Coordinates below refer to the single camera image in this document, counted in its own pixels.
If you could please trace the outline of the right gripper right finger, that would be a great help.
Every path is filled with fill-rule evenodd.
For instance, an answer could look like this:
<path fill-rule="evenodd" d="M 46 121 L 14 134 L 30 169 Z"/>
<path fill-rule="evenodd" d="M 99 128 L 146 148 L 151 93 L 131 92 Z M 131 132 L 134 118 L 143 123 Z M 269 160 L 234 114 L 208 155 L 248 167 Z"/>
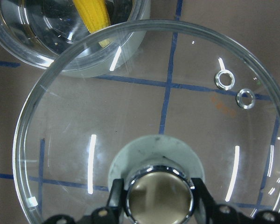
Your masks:
<path fill-rule="evenodd" d="M 248 217 L 234 207 L 217 203 L 209 193 L 203 180 L 191 179 L 194 189 L 194 217 L 198 224 L 280 224 L 280 213 L 263 210 Z"/>

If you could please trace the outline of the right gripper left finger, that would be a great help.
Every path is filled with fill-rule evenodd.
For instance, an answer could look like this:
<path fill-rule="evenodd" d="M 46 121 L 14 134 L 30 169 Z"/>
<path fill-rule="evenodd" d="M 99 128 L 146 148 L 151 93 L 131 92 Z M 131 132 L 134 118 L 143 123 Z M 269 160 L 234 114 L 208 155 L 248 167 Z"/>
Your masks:
<path fill-rule="evenodd" d="M 119 224 L 120 217 L 124 210 L 124 179 L 114 179 L 112 182 L 111 191 L 105 207 L 95 209 L 90 215 L 84 215 L 78 221 L 74 218 L 59 214 L 54 215 L 44 224 Z"/>

